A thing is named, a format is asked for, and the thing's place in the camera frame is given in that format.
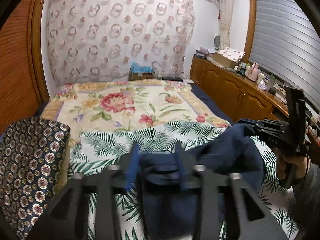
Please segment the cabinet handle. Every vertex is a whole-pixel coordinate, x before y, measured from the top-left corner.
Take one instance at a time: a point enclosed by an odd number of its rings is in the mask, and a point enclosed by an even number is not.
[[[242,97],[242,99],[241,99],[241,102],[240,102],[240,103],[242,103],[244,96],[245,96],[245,94],[243,94],[243,97]]]
[[[237,101],[239,101],[239,98],[240,98],[240,96],[241,96],[241,93],[242,93],[242,91],[240,91],[240,94],[239,94],[239,96],[238,96],[238,99],[237,99]]]

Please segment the patterned cushion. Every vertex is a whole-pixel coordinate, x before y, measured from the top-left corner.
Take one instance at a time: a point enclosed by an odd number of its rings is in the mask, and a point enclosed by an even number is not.
[[[9,126],[0,143],[0,206],[20,239],[57,190],[70,127],[36,117]]]

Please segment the circle pattern curtain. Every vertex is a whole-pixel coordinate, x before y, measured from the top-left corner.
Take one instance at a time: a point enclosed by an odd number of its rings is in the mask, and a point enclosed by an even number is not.
[[[50,0],[47,41],[57,85],[127,80],[131,62],[183,73],[192,0]]]

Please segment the human hand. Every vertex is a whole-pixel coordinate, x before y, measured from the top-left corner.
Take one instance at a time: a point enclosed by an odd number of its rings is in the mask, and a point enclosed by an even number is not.
[[[276,149],[277,161],[276,161],[276,175],[278,179],[285,178],[285,168],[287,167],[287,163],[293,163],[297,165],[296,171],[296,179],[302,179],[306,170],[310,168],[311,160],[309,158],[309,164],[307,166],[308,159],[302,156],[291,156],[286,155],[284,151],[280,151],[278,148]]]

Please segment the cardboard box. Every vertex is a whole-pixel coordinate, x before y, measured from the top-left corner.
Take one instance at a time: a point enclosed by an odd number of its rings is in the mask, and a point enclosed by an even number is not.
[[[153,79],[154,73],[131,73],[129,72],[129,81],[132,80],[143,80],[143,79]]]
[[[238,62],[234,62],[226,57],[223,57],[222,55],[218,54],[218,53],[213,53],[210,55],[210,57],[220,63],[221,65],[223,65],[224,67],[227,68],[235,68],[235,66],[238,64]]]

